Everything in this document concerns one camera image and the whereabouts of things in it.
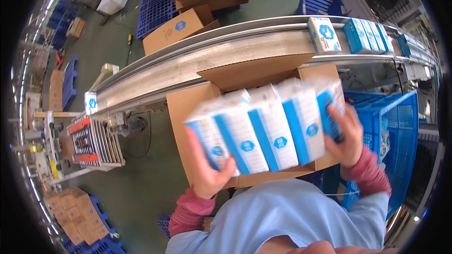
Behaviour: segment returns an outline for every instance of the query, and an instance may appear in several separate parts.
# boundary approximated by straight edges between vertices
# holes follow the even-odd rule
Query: blue and white tissue package
[[[366,33],[367,40],[370,45],[370,54],[380,54],[380,50],[378,49],[378,45],[376,44],[375,36],[373,35],[372,29],[367,20],[359,19],[361,24],[363,25],[364,32]]]
[[[370,28],[372,29],[373,36],[375,37],[376,45],[378,45],[379,54],[383,54],[386,52],[385,46],[383,44],[383,40],[381,39],[380,33],[378,32],[378,29],[376,28],[376,25],[374,22],[367,21],[367,23],[370,25]]]
[[[272,172],[298,166],[297,151],[281,99],[270,84],[248,90],[248,116]]]
[[[310,17],[308,30],[319,55],[332,55],[342,51],[335,29],[328,18]]]
[[[298,161],[306,165],[325,155],[325,139],[319,105],[313,89],[297,78],[277,85],[282,107],[292,133]]]
[[[385,53],[387,55],[393,55],[394,54],[394,48],[391,43],[391,39],[389,38],[385,27],[382,24],[376,24],[376,28],[378,30],[378,33],[381,36],[381,40],[383,42],[383,45],[385,46]]]
[[[229,151],[243,175],[268,172],[268,164],[248,116],[246,90],[219,99],[213,116]]]
[[[327,107],[331,105],[342,115],[345,113],[345,99],[340,80],[312,77],[307,84],[314,89],[317,96],[323,131],[337,143],[341,142],[341,131],[327,111]]]
[[[226,166],[230,153],[220,133],[217,122],[211,115],[212,108],[214,107],[214,101],[201,104],[188,116],[185,120],[185,125],[195,131],[210,166],[215,170],[221,171]],[[239,175],[240,172],[236,170],[234,176]]]
[[[351,54],[368,54],[371,51],[366,31],[359,19],[350,18],[342,27]]]

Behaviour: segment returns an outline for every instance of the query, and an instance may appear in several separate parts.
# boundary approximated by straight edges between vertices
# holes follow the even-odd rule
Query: cloud logo
[[[275,139],[273,146],[276,148],[283,148],[287,145],[287,139],[285,137],[279,137]]]
[[[245,140],[244,142],[242,142],[240,148],[245,152],[252,151],[254,149],[254,143],[250,140]]]
[[[309,136],[314,136],[319,132],[319,127],[315,123],[309,125],[309,127],[306,130],[306,134]]]
[[[334,31],[328,25],[320,25],[320,34],[327,40],[332,40],[335,38]]]
[[[225,154],[225,152],[223,151],[223,149],[219,146],[214,146],[212,147],[212,154],[216,155],[216,156],[223,156]]]
[[[185,21],[180,21],[178,23],[176,23],[176,26],[174,27],[176,29],[176,31],[181,31],[185,28],[185,25],[187,23]]]

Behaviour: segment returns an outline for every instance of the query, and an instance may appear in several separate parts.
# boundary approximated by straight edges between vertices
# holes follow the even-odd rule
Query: metal frame
[[[207,82],[197,72],[276,56],[315,53],[307,21],[310,16],[287,16],[248,21],[208,31],[174,43],[125,67],[102,82],[97,92],[98,114],[114,114],[142,108],[165,100],[168,93]],[[322,16],[331,20],[342,52],[316,55],[302,67],[334,62],[338,67],[365,67],[374,63],[433,64],[392,55],[350,54],[342,31],[349,19]],[[392,37],[399,30],[385,26]]]

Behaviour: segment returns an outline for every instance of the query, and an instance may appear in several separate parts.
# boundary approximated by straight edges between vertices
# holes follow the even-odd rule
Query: worker
[[[217,212],[210,232],[203,231],[217,193],[234,174],[234,159],[222,171],[210,167],[203,149],[189,129],[194,154],[194,182],[177,201],[169,222],[171,239],[166,253],[227,254],[374,254],[383,250],[385,220],[391,186],[377,163],[377,155],[363,146],[363,126],[354,108],[342,116],[328,107],[342,130],[336,144],[325,136],[325,146],[360,189],[350,211],[301,179],[273,180],[238,189]]]

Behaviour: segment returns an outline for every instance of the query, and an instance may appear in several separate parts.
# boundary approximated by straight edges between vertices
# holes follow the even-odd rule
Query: green floor
[[[240,9],[223,14],[222,26],[247,20],[296,14],[299,0],[250,0]],[[126,66],[127,37],[137,31],[140,0],[128,0],[126,7],[100,26],[102,16],[87,10],[82,14],[86,24],[77,41],[66,43],[66,65],[74,54],[76,65],[76,99],[70,111],[83,110],[83,93],[91,87],[104,63]],[[142,42],[135,40],[129,64],[144,56]],[[53,54],[44,81],[48,88],[55,59]],[[48,96],[43,94],[44,109]],[[167,238],[160,231],[155,219],[171,214],[179,195],[188,188],[172,133],[167,110],[143,115],[150,117],[151,125],[143,132],[121,140],[127,164],[110,172],[92,172],[67,183],[85,188],[99,198],[108,222],[121,235],[124,248],[134,253],[164,253]],[[217,200],[217,209],[228,198],[223,192]]]

